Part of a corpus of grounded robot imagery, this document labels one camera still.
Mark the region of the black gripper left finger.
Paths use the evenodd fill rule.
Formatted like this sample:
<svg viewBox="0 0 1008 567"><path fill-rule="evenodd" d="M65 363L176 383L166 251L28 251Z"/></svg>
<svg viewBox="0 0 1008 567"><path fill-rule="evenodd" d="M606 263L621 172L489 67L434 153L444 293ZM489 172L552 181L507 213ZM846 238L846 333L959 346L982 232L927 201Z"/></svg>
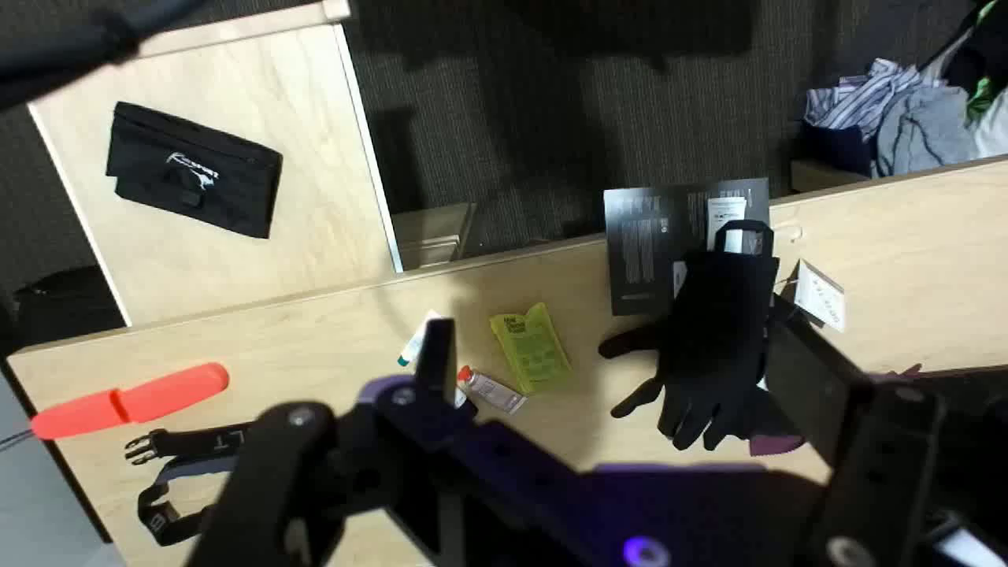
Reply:
<svg viewBox="0 0 1008 567"><path fill-rule="evenodd" d="M416 363L416 387L429 398L455 403L458 387L458 337L452 317L433 317L426 324L418 363Z"/></svg>

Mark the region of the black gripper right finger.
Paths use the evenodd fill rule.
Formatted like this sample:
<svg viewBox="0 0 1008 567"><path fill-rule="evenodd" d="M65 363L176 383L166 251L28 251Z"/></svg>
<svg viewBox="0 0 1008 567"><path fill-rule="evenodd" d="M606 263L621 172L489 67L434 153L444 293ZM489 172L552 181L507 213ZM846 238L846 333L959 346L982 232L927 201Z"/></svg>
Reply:
<svg viewBox="0 0 1008 567"><path fill-rule="evenodd" d="M806 321L774 321L766 358L774 403L813 451L836 464L852 419L874 398L874 382Z"/></svg>

